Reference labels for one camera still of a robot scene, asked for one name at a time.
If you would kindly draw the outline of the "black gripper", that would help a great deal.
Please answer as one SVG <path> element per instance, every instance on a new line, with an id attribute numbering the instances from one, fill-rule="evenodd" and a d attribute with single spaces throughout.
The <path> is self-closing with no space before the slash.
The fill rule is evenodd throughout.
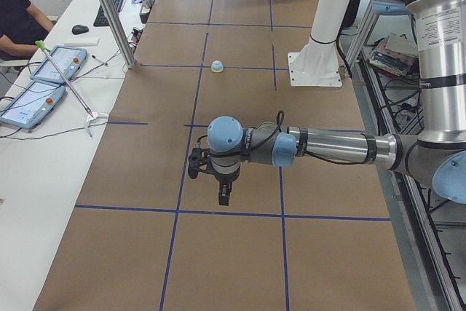
<path id="1" fill-rule="evenodd" d="M 239 171 L 236 170 L 230 174 L 216 173 L 214 176 L 219 182 L 218 204 L 222 206 L 229 206 L 232 185 L 234 181 L 238 179 Z"/>

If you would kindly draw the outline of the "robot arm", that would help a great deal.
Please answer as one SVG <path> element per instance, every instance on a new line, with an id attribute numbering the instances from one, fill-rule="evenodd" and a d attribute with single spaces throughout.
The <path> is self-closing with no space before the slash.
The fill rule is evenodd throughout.
<path id="1" fill-rule="evenodd" d="M 242 162 L 288 167 L 297 157 L 340 165 L 379 165 L 405 173 L 438 196 L 465 202 L 465 0 L 375 0 L 414 16 L 423 130 L 416 135 L 316 130 L 275 122 L 243 127 L 218 117 L 207 128 L 207 147 L 195 146 L 188 173 L 219 182 L 218 201 L 229 203 Z"/>

